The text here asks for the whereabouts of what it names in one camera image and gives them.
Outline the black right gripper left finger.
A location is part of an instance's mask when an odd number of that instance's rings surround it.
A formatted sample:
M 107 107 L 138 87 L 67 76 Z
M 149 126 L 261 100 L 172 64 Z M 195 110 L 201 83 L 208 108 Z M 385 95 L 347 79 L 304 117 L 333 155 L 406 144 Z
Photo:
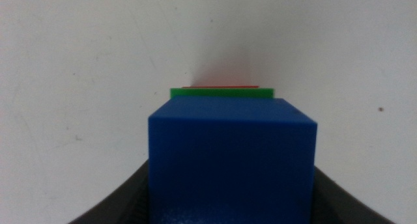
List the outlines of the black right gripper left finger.
M 148 223 L 148 173 L 146 161 L 115 191 L 70 224 Z

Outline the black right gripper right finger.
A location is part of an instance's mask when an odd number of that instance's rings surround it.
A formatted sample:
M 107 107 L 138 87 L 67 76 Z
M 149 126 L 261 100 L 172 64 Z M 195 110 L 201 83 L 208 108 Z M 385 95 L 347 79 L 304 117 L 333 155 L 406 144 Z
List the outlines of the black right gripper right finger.
M 313 187 L 314 224 L 394 224 L 353 197 L 315 167 Z

